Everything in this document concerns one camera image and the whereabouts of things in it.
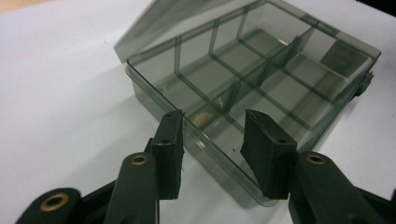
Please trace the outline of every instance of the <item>transparent plastic box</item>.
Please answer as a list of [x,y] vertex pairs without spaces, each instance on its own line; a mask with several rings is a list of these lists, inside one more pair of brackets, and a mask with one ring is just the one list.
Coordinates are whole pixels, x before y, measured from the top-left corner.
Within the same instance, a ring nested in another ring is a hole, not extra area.
[[182,109],[185,148],[262,205],[273,203],[240,154],[245,111],[270,115],[299,151],[313,150],[380,55],[276,0],[158,1],[116,52],[148,111]]

